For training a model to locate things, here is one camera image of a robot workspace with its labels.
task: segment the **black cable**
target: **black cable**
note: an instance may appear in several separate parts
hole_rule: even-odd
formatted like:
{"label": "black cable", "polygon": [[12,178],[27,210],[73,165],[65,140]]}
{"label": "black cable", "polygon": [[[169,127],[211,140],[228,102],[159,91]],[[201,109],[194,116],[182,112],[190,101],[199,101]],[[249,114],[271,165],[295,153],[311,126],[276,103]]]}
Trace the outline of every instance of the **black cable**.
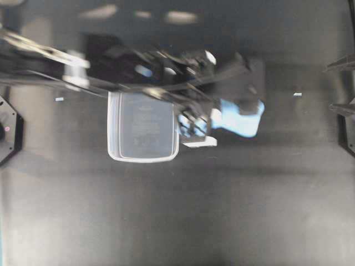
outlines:
{"label": "black cable", "polygon": [[91,95],[95,95],[95,96],[98,96],[98,97],[101,97],[101,98],[107,98],[107,96],[104,96],[102,94],[99,94],[99,93],[96,93],[92,90],[89,90],[89,89],[86,89],[86,88],[83,88],[79,85],[76,85],[76,84],[73,84],[73,83],[70,83],[70,82],[67,82],[65,80],[62,80],[62,79],[58,79],[58,78],[55,78],[53,76],[49,76],[47,74],[44,74],[44,73],[41,73],[41,72],[37,72],[37,71],[34,71],[34,70],[20,70],[20,71],[15,71],[15,73],[17,74],[24,74],[24,75],[37,75],[37,76],[42,76],[44,78],[47,78],[47,79],[51,79],[51,80],[54,80],[54,81],[58,81],[58,82],[61,82],[61,83],[64,83],[64,84],[67,84],[67,85],[70,85],[70,86],[73,86],[73,87],[76,87],[88,94],[91,94]]}
{"label": "black cable", "polygon": [[354,40],[354,47],[355,47],[355,8],[354,8],[354,0],[348,0],[349,9],[350,9],[350,16],[351,16],[351,23],[353,28],[353,40]]}

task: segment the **clear plastic container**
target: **clear plastic container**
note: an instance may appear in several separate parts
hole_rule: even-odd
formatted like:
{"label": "clear plastic container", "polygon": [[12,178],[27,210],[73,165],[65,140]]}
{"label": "clear plastic container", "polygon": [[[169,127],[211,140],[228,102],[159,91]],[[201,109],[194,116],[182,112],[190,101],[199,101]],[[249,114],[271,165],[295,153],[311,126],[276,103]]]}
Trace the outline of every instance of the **clear plastic container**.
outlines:
{"label": "clear plastic container", "polygon": [[143,94],[109,93],[108,153],[124,162],[164,162],[179,152],[171,103]]}

